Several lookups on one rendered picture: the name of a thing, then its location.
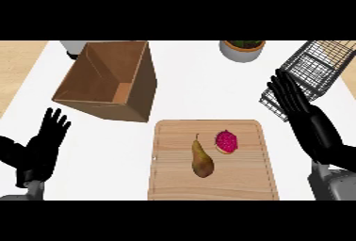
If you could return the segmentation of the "open brown wooden box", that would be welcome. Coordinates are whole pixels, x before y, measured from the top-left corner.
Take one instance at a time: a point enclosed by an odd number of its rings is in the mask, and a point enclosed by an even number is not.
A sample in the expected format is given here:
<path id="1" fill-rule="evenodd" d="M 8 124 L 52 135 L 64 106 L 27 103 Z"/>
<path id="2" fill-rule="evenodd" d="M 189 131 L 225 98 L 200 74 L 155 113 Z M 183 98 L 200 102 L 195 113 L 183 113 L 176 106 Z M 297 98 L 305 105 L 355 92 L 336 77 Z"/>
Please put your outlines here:
<path id="1" fill-rule="evenodd" d="M 53 101 L 104 120 L 146 122 L 155 88 L 149 42 L 89 42 Z"/>

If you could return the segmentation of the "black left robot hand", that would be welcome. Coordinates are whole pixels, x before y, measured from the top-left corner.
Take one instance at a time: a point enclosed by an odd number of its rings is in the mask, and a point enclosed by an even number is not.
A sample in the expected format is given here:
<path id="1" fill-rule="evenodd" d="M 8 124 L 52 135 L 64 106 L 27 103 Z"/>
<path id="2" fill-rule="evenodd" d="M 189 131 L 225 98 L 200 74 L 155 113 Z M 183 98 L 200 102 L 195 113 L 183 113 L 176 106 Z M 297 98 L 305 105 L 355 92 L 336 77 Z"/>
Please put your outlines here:
<path id="1" fill-rule="evenodd" d="M 39 133 L 25 146 L 0 136 L 0 161 L 15 168 L 16 187 L 25 188 L 31 181 L 46 182 L 52 177 L 70 126 L 61 109 L 49 107 Z"/>

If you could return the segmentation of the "brown green pear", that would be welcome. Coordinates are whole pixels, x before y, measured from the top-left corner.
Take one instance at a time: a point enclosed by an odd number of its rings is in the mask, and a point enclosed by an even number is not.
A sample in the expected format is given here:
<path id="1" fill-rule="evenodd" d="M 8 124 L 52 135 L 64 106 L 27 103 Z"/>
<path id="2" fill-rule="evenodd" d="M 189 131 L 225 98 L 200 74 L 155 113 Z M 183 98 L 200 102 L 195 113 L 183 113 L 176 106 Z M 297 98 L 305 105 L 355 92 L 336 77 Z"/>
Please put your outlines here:
<path id="1" fill-rule="evenodd" d="M 194 143 L 192 143 L 192 154 L 194 154 L 192 170 L 201 178 L 206 178 L 208 175 L 213 174 L 214 163 L 197 139 L 194 140 Z"/>

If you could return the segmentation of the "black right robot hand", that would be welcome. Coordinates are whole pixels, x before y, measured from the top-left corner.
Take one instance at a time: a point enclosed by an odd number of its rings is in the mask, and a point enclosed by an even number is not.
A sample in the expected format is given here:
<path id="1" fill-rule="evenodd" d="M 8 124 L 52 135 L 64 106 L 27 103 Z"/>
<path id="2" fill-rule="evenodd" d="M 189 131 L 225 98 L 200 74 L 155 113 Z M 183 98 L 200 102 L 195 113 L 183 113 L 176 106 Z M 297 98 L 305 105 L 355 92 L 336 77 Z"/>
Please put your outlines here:
<path id="1" fill-rule="evenodd" d="M 294 77 L 276 69 L 268 87 L 312 160 L 356 172 L 356 147 L 344 145 L 337 128 L 321 108 L 309 103 Z"/>

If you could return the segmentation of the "white pot with plant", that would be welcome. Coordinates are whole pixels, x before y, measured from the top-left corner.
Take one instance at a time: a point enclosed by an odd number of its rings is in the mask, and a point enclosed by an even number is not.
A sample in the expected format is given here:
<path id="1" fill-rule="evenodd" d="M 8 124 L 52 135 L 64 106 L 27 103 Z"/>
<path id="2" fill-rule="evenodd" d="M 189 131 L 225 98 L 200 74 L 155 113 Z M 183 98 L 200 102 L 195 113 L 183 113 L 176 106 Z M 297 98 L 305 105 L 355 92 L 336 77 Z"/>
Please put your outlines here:
<path id="1" fill-rule="evenodd" d="M 237 47 L 228 40 L 222 40 L 219 46 L 220 52 L 229 60 L 247 63 L 259 58 L 265 44 L 266 42 L 262 41 L 262 43 L 254 48 L 247 49 Z"/>

